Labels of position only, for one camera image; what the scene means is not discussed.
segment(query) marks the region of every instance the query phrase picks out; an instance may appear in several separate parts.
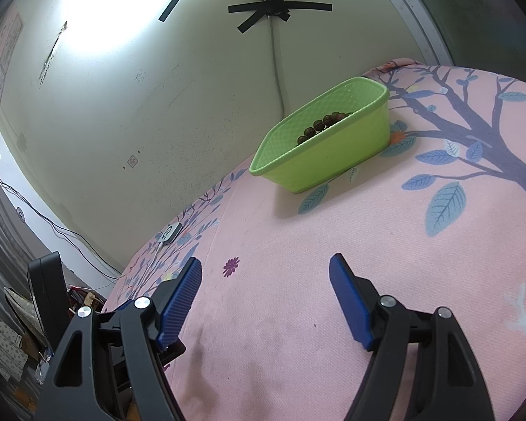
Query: white cable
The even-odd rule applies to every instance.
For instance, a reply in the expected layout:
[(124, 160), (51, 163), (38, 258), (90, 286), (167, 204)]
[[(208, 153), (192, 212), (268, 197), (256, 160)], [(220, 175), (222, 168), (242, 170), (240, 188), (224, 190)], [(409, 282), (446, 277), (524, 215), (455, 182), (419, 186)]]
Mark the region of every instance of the white cable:
[(156, 253), (154, 254), (154, 258), (152, 261), (150, 261), (150, 264), (146, 266), (146, 270), (148, 271), (155, 263), (158, 253), (160, 253), (161, 248), (164, 246), (163, 242), (160, 242), (158, 244), (158, 247), (156, 248)]

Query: metal screw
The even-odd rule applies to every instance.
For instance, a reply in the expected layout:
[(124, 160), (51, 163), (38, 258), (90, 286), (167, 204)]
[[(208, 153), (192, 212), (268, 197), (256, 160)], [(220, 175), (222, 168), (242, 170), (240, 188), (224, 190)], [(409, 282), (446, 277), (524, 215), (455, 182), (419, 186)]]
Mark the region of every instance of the metal screw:
[(380, 304), (382, 304), (384, 307), (393, 307), (394, 305), (396, 305), (396, 300), (395, 298), (391, 297), (391, 296), (382, 296), (380, 298)]
[(78, 309), (78, 316), (80, 318), (85, 318), (87, 316), (90, 316), (91, 315), (91, 309), (86, 305), (84, 307), (80, 307)]
[(149, 298), (138, 298), (135, 301), (135, 307), (137, 309), (146, 309), (147, 306), (150, 305), (150, 299)]
[(439, 309), (439, 317), (444, 318), (445, 320), (452, 318), (452, 311), (448, 307), (441, 307)]

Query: purple flower print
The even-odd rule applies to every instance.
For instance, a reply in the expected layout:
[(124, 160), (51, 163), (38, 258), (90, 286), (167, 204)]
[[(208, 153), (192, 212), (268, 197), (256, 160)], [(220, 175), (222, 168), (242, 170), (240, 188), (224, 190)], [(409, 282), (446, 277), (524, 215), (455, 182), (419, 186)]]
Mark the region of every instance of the purple flower print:
[(236, 272), (236, 269), (238, 268), (240, 264), (240, 259), (236, 256), (235, 258), (229, 259), (228, 262), (224, 265), (224, 271), (222, 274), (224, 274), (225, 277), (230, 277), (234, 272)]

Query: fabric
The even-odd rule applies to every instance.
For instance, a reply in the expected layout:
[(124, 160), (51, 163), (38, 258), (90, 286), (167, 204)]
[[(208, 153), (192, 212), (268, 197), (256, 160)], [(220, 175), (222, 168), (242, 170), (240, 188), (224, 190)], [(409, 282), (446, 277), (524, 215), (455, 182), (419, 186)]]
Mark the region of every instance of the fabric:
[(21, 336), (0, 320), (0, 374), (7, 381), (10, 377), (19, 382), (27, 354), (20, 350)]
[(6, 296), (8, 305), (15, 311), (17, 318), (23, 323), (25, 328), (35, 336), (35, 339), (40, 342), (40, 345), (46, 347), (48, 343), (41, 324), (39, 323), (33, 302), (28, 301), (12, 289), (6, 287), (4, 287), (4, 296)]
[[(2, 191), (0, 191), (0, 194), (0, 320), (16, 334), (21, 335), (24, 333), (24, 329), (7, 304), (3, 289), (4, 287), (11, 287), (21, 296), (29, 298), (27, 263), (34, 257), (31, 255), (31, 250), (26, 247), (23, 239), (16, 233), (15, 227), (8, 222), (9, 216), (4, 209), (6, 206), (2, 202), (7, 201), (5, 199), (6, 195)], [(0, 374), (2, 377), (8, 377), (7, 373), (9, 373), (8, 371), (6, 373), (3, 372), (7, 366), (2, 364), (4, 361), (8, 361), (9, 356), (7, 354), (8, 351), (0, 351)], [(18, 370), (14, 374), (16, 378), (19, 377), (19, 383), (16, 382), (16, 386), (23, 387), (34, 400), (37, 400), (40, 388), (33, 378), (35, 367), (36, 363), (30, 362), (25, 367), (22, 367), (23, 372), (21, 374), (19, 374)], [(10, 382), (4, 381), (2, 377), (0, 377), (0, 392), (6, 399), (6, 402), (14, 409), (20, 419), (31, 419), (31, 413), (13, 397), (15, 386)]]
[(246, 160), (174, 220), (182, 234), (152, 268), (156, 237), (144, 245), (108, 298), (111, 310), (202, 261), (187, 352), (166, 371), (189, 421), (344, 419), (370, 356), (329, 283), (337, 252), (407, 308), (452, 309), (497, 421), (525, 399), (526, 83), (405, 59), (366, 75), (391, 95), (381, 154), (298, 195)]

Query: electrical cable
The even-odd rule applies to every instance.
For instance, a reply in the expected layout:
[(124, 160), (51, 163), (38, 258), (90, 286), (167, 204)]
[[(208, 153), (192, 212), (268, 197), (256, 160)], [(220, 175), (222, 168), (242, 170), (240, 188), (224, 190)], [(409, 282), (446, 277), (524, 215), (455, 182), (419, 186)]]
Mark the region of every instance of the electrical cable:
[(97, 291), (99, 289), (103, 289), (103, 288), (107, 288), (109, 285), (111, 285), (112, 283), (115, 283), (116, 281), (119, 280), (119, 278), (123, 277), (123, 275), (121, 274), (120, 277), (117, 277), (115, 278), (115, 280), (111, 280), (107, 285), (105, 286), (100, 286), (99, 288), (85, 288), (83, 286), (72, 286), (72, 285), (67, 285), (67, 287), (70, 287), (70, 288), (76, 288), (76, 289), (83, 289), (84, 291), (88, 291), (88, 292), (91, 292), (91, 291)]
[(93, 247), (93, 245), (90, 244), (90, 242), (88, 242), (88, 240), (82, 235), (82, 234), (79, 234), (77, 233), (76, 231), (72, 231), (71, 229), (67, 229), (67, 228), (64, 228), (60, 225), (57, 225), (56, 223), (54, 223), (51, 219), (47, 218), (46, 216), (42, 215), (39, 211), (37, 211), (30, 203), (27, 199), (25, 199), (15, 188), (13, 188), (12, 186), (8, 185), (7, 183), (3, 182), (2, 179), (0, 178), (0, 183), (3, 185), (3, 186), (6, 186), (7, 188), (9, 188), (11, 190), (11, 193), (15, 194), (18, 198), (20, 198), (23, 202), (25, 202), (31, 209), (33, 209), (40, 217), (42, 217), (44, 220), (52, 223), (52, 225), (58, 229), (61, 229), (61, 230), (64, 230), (64, 231), (67, 231), (67, 232), (70, 232), (72, 234), (74, 234), (75, 236), (79, 236), (80, 238), (82, 238), (88, 245), (89, 247), (91, 248), (91, 250), (94, 251), (94, 253), (99, 257), (99, 259), (101, 259), (101, 261), (103, 261), (105, 264), (107, 264), (107, 266), (111, 267), (111, 269), (115, 270), (116, 272), (118, 272), (118, 270), (116, 270), (113, 266), (111, 266), (107, 261), (105, 261), (101, 255), (97, 252), (97, 250), (95, 250), (95, 248)]
[[(64, 239), (66, 240), (70, 245), (72, 245), (79, 253), (80, 255), (82, 255), (82, 257), (88, 262), (88, 264), (90, 264), (91, 267), (93, 267), (96, 271), (98, 271), (101, 275), (103, 275), (104, 277), (107, 277), (107, 278), (110, 278), (110, 279), (113, 279), (113, 282), (115, 282), (116, 280), (118, 280), (119, 278), (121, 277), (113, 277), (112, 275), (108, 275), (106, 274), (105, 272), (103, 272), (101, 269), (99, 269), (95, 264), (93, 264), (90, 260), (88, 260), (88, 258), (84, 255), (84, 253), (82, 252), (82, 250), (74, 243), (72, 242), (72, 240), (70, 240), (70, 236), (63, 233), (60, 229), (62, 230), (65, 230), (65, 231), (68, 231), (68, 232), (71, 232), (77, 236), (80, 236), (82, 237), (88, 245), (90, 245), (90, 243), (81, 235), (81, 234), (78, 234), (77, 232), (74, 232), (70, 229), (67, 229), (67, 228), (63, 228), (62, 226), (59, 226), (57, 225), (56, 223), (54, 223), (50, 218), (48, 218), (47, 216), (41, 214), (37, 209), (35, 209), (31, 203), (26, 199), (24, 198), (14, 187), (12, 187), (11, 185), (8, 185), (7, 183), (3, 182), (2, 179), (0, 178), (0, 184), (6, 189), (8, 190), (11, 194), (15, 195), (17, 198), (19, 198), (21, 201), (23, 201), (25, 204), (27, 204), (38, 216), (40, 216), (43, 220), (45, 220), (45, 222), (47, 222), (49, 224), (49, 226), (51, 226), (51, 228), (53, 229), (53, 231), (57, 234), (60, 234), (61, 236), (61, 239)], [(116, 272), (118, 272), (113, 266), (111, 266), (107, 261), (105, 261), (99, 254), (98, 252), (90, 245), (90, 247), (93, 249), (94, 253), (96, 253), (98, 255), (98, 257), (105, 263), (107, 264), (107, 266), (111, 267), (111, 269), (115, 270)]]
[(267, 19), (269, 20), (269, 26), (271, 28), (271, 52), (272, 52), (272, 65), (275, 73), (275, 83), (276, 83), (276, 89), (279, 92), (279, 102), (281, 104), (281, 120), (286, 117), (285, 109), (284, 109), (284, 98), (283, 98), (283, 91), (281, 89), (281, 81), (279, 80), (279, 70), (276, 65), (276, 51), (275, 51), (275, 30), (272, 26), (272, 16), (267, 14)]
[(146, 266), (146, 271), (150, 270), (150, 267), (152, 267), (156, 261), (156, 258), (157, 258), (157, 255), (158, 253), (160, 253), (160, 250), (163, 246), (163, 242), (160, 242), (158, 245), (157, 245), (157, 248), (156, 248), (156, 253), (154, 254), (154, 258), (152, 261), (150, 261), (150, 263), (148, 264), (148, 266)]

